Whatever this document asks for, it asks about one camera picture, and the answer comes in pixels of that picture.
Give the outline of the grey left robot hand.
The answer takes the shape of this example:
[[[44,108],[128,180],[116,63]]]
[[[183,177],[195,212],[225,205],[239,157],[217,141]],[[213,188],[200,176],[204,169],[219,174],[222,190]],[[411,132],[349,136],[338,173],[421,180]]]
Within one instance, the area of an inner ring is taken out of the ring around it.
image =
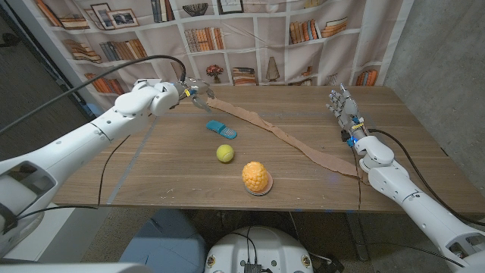
[[[190,99],[195,107],[211,112],[207,102],[202,95],[214,99],[215,95],[210,85],[204,80],[187,77],[184,81],[178,81],[174,84],[179,94],[179,100]]]

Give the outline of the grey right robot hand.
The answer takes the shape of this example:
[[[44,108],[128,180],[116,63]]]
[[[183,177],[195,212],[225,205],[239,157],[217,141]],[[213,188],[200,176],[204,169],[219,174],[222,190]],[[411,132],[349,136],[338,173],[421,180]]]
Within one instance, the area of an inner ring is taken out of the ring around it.
[[[330,104],[326,107],[336,117],[338,125],[354,143],[368,135],[364,126],[364,118],[361,116],[356,101],[352,98],[349,90],[341,83],[340,91],[332,90],[329,99]]]

